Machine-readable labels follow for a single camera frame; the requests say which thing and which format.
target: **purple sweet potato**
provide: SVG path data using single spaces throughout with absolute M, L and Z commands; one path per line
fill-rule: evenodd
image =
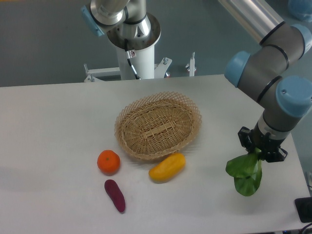
M 126 209 L 126 202 L 125 202 L 125 198 L 124 198 L 122 192 L 120 191 L 117 183 L 112 179 L 108 179 L 107 181 L 105 181 L 104 188 L 105 188 L 105 191 L 107 192 L 108 196 L 113 201 L 116 209 L 120 213 L 123 213 Z

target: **yellow mango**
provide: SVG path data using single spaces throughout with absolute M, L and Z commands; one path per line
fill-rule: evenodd
M 150 169 L 148 174 L 152 180 L 164 182 L 180 172 L 184 168 L 185 163 L 186 161 L 183 154 L 174 153 Z

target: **gray floor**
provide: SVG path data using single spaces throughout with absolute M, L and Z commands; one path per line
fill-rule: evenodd
M 0 87 L 83 82 L 84 63 L 89 69 L 117 67 L 107 37 L 93 36 L 81 18 L 80 8 L 87 2 L 0 2 Z M 288 24 L 301 23 L 312 30 L 312 23 L 288 13 L 286 0 L 267 2 Z M 254 53 L 260 48 L 217 0 L 147 0 L 147 8 L 162 27 L 156 62 L 164 56 L 173 59 L 169 69 L 173 77 L 188 75 L 185 64 L 193 51 L 196 74 L 212 75 L 223 74 L 238 51 Z M 312 80 L 311 61 L 310 51 L 283 76 Z M 312 112 L 293 130 L 304 171 L 312 171 L 311 130 Z

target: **blue joint cap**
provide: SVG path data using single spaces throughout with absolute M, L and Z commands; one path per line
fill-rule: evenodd
M 280 108 L 292 117 L 303 117 L 312 106 L 312 82 L 299 76 L 282 79 L 275 94 Z
M 228 65 L 225 68 L 225 78 L 237 88 L 240 77 L 244 71 L 246 63 L 250 57 L 250 54 L 246 51 L 240 51 L 231 58 Z
M 305 27 L 305 26 L 303 26 L 301 24 L 293 24 L 292 27 L 297 28 L 301 32 L 301 34 L 303 36 L 303 40 L 304 40 L 304 54 L 305 54 L 308 50 L 310 50 L 310 48 L 312 46 L 312 34 L 311 34 L 310 30 L 307 27 Z
M 87 24 L 87 26 L 89 27 L 89 29 L 91 30 L 91 32 L 98 37 L 103 36 L 104 35 L 103 31 L 94 21 L 94 19 L 92 18 L 86 6 L 83 6 L 81 8 L 81 12 L 82 12 L 82 17 L 85 23 Z

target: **black cable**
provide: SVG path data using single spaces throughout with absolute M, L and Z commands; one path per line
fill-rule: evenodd
M 303 234 L 303 232 L 309 227 L 309 226 L 312 226 L 312 223 L 308 224 L 307 226 L 304 226 L 298 234 Z
M 128 51 L 128 40 L 125 39 L 125 52 Z M 129 58 L 127 58 L 128 64 L 129 66 L 132 68 L 133 74 L 135 75 L 136 79 L 140 79 L 140 77 L 137 75 L 137 71 L 135 69 L 135 67 L 132 65 L 131 61 Z

